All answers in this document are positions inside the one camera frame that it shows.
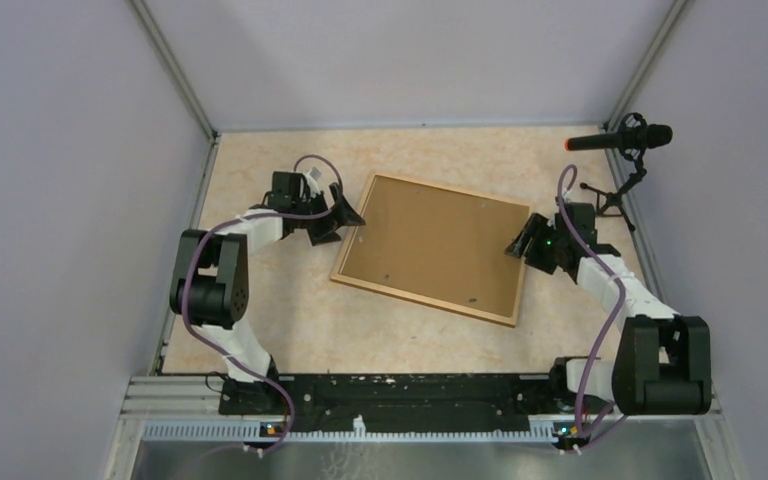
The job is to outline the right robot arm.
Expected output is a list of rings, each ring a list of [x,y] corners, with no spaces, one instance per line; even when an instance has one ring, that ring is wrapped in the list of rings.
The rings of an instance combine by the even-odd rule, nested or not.
[[[708,324],[650,292],[620,252],[597,239],[595,208],[564,203],[553,218],[529,216],[507,255],[552,274],[562,270],[608,317],[590,353],[546,385],[549,404],[584,413],[596,397],[626,415],[702,415],[712,403]]]

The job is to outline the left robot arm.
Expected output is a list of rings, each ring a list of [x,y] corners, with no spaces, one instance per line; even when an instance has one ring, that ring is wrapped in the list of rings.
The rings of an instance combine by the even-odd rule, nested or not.
[[[274,410],[283,389],[272,356],[244,318],[250,257],[298,230],[317,246],[340,240],[343,227],[364,223],[346,200],[341,179],[321,188],[313,170],[278,171],[260,203],[209,230],[181,234],[170,308],[193,338],[222,358],[231,393],[241,393],[255,412]]]

